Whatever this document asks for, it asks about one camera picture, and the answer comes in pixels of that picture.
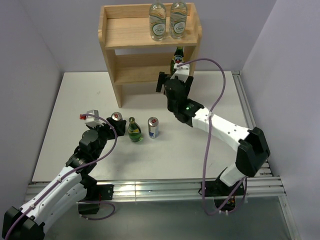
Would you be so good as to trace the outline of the green Perrier bottle yellow label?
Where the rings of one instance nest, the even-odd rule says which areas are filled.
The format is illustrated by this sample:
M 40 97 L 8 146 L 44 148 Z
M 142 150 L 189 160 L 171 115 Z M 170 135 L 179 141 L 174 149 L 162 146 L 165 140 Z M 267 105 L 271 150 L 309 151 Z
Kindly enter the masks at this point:
M 129 125 L 127 132 L 130 140 L 134 143 L 139 142 L 143 138 L 140 126 L 136 123 L 136 120 L 133 116 L 131 116 L 128 121 Z

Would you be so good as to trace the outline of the green Perrier bottle red label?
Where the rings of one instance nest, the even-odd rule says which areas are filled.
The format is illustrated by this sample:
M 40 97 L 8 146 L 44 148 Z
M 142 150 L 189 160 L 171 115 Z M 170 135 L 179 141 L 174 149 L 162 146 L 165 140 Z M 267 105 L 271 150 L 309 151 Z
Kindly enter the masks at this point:
M 175 53 L 171 59 L 170 63 L 170 74 L 173 75 L 175 70 L 175 64 L 181 64 L 185 62 L 184 58 L 184 47 L 183 46 L 178 46 L 175 50 Z

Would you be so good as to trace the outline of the clear glass bottle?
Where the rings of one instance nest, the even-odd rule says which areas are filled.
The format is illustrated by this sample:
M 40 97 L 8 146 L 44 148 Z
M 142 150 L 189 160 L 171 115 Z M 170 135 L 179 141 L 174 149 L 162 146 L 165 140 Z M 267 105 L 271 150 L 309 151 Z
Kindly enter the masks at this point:
M 184 0 L 176 0 L 170 7 L 169 33 L 173 39 L 183 36 L 186 29 L 188 7 Z
M 154 41 L 160 41 L 166 34 L 167 11 L 160 0 L 155 0 L 149 7 L 149 33 Z

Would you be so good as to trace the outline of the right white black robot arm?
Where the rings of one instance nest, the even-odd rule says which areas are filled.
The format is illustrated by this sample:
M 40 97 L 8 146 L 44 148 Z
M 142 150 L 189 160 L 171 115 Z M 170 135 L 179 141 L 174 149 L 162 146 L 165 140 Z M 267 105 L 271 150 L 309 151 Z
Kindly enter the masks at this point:
M 167 109 L 184 124 L 214 136 L 236 152 L 235 163 L 228 166 L 218 177 L 217 191 L 229 194 L 236 182 L 244 177 L 254 177 L 271 152 L 264 132 L 236 125 L 188 97 L 193 76 L 176 71 L 174 75 L 160 72 L 156 91 L 164 91 Z

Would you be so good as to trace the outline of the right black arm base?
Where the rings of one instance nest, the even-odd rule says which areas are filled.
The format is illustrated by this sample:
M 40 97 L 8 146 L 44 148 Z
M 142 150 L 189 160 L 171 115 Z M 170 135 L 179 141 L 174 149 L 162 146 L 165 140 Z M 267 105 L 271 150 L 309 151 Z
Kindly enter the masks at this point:
M 234 211 L 237 207 L 236 197 L 242 196 L 241 202 L 239 204 L 242 204 L 245 200 L 245 196 L 247 194 L 246 178 L 243 181 L 236 182 L 231 187 L 225 185 L 218 179 L 213 181 L 206 181 L 205 197 L 214 197 L 214 206 L 216 208 L 219 208 L 234 189 L 235 191 L 232 194 L 232 196 L 229 198 L 226 204 L 220 209 L 225 213 L 229 211 Z

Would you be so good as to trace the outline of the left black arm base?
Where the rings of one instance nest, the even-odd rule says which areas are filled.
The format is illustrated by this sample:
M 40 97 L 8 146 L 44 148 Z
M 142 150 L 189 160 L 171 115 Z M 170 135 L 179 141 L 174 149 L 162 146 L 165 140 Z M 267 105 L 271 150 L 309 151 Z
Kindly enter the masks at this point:
M 87 194 L 82 201 L 109 201 L 114 193 L 113 184 L 97 184 L 87 190 Z M 78 213 L 80 215 L 95 215 L 100 210 L 100 203 L 79 203 Z

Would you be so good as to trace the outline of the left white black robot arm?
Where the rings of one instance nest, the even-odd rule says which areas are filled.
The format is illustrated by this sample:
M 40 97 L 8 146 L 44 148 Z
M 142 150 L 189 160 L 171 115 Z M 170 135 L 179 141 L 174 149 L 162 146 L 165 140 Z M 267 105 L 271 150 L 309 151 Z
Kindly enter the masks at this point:
M 5 240 L 42 240 L 55 222 L 77 202 L 91 200 L 98 193 L 97 181 L 89 175 L 107 141 L 117 141 L 126 132 L 126 120 L 104 119 L 96 114 L 80 115 L 88 130 L 82 134 L 73 155 L 58 175 L 20 208 L 4 214 Z

